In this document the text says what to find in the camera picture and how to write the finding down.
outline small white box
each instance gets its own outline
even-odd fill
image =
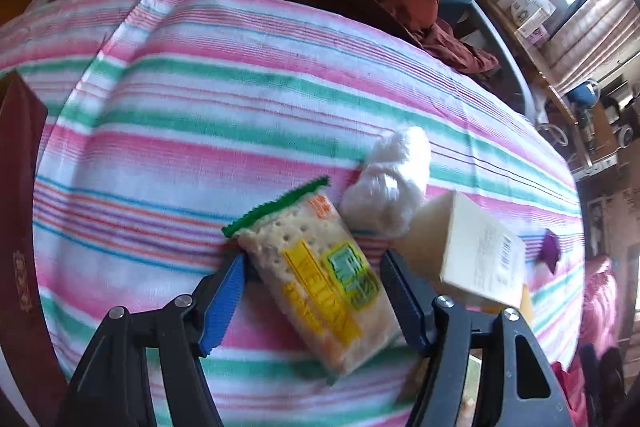
[[[460,192],[425,203],[392,247],[439,293],[467,306],[520,307],[524,242]]]

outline white plastic bag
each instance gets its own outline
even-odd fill
[[[399,237],[422,204],[430,162],[431,145],[420,127],[380,138],[358,181],[342,197],[342,219],[352,230]]]

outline cracker package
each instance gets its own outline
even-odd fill
[[[320,178],[223,229],[236,237],[281,311],[334,377],[400,333],[380,280],[322,193]]]

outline green package edge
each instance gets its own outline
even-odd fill
[[[262,219],[264,216],[268,216],[269,214],[273,214],[274,212],[279,212],[283,208],[287,208],[292,204],[296,203],[300,198],[303,198],[307,194],[315,192],[320,187],[327,187],[329,185],[329,176],[322,176],[321,178],[317,178],[313,181],[308,182],[305,185],[302,185],[297,188],[293,188],[289,192],[286,192],[277,200],[268,201],[267,203],[263,203],[259,206],[256,206],[244,216],[239,217],[234,222],[226,225],[226,227],[222,228],[222,233],[225,237],[233,237],[233,235],[241,229],[248,229],[252,227],[256,221]]]

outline silver bolt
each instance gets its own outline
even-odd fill
[[[109,318],[110,319],[121,319],[124,317],[124,308],[122,306],[116,306],[115,308],[111,308],[109,310]]]
[[[176,306],[178,306],[178,308],[186,308],[188,306],[191,306],[191,303],[193,302],[193,299],[191,298],[191,295],[178,295],[175,300],[174,303]]]
[[[513,322],[517,321],[520,318],[520,314],[518,313],[518,311],[514,310],[513,308],[505,308],[502,313],[504,313],[504,316],[507,317],[507,320]]]
[[[436,299],[438,306],[443,308],[453,308],[453,299],[448,295],[441,295]]]

